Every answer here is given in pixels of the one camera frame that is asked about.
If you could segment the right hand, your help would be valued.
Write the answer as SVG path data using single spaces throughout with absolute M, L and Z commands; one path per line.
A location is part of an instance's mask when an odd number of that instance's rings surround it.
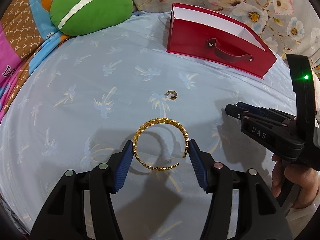
M 295 209 L 303 209 L 313 203 L 319 191 L 319 176 L 318 172 L 312 168 L 290 164 L 283 168 L 282 160 L 275 154 L 272 156 L 272 161 L 276 164 L 272 171 L 272 186 L 271 192 L 274 197 L 278 197 L 281 193 L 281 182 L 283 176 L 289 181 L 301 187 L 300 194 L 293 204 Z

